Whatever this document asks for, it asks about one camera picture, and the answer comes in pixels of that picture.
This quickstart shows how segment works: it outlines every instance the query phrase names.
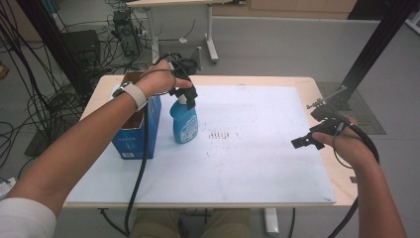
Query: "sleeve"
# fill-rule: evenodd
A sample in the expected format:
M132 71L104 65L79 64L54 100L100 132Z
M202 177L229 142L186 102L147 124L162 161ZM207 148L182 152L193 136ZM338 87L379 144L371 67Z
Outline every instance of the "sleeve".
M53 237L56 218L45 205L26 198L0 201L0 237Z

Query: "forearm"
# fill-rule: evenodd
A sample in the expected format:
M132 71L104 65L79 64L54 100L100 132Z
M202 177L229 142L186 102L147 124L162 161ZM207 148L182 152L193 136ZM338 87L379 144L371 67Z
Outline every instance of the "forearm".
M374 158L355 168L359 191L360 237L406 237L400 216Z
M22 176L9 197L25 197L58 216L68 193L136 109L127 93L111 100L58 138Z

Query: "wrist strap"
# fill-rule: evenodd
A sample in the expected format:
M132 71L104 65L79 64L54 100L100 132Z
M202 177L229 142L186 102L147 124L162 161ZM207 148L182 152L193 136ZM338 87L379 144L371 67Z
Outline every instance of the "wrist strap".
M140 111L142 108L148 103L148 100L145 97L145 94L133 83L130 83L126 87L124 87L124 91L130 94L133 99L136 101L137 110Z

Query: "left hand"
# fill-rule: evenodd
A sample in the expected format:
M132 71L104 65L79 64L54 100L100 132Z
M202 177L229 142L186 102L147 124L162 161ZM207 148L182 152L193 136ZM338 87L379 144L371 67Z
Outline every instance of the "left hand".
M145 75L142 80L136 83L146 98L156 93L170 91L174 87L188 88L192 86L192 82L188 80L175 78L165 59L156 65L152 65L144 73L148 72L149 74Z

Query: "hand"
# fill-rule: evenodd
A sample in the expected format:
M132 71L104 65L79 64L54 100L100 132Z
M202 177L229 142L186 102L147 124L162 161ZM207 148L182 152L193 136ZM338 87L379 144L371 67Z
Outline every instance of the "hand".
M354 118L348 117L348 119L354 124L357 124L357 121ZM315 132L312 134L312 138L333 147L333 136ZM340 157L354 169L365 165L366 162L375 162L373 153L370 149L363 143L362 139L349 128L343 130L343 132L336 137L335 148Z
M167 92L174 87L188 88L192 82L175 78L166 60L161 60L143 73L143 78L136 85L142 90L146 98L156 93Z

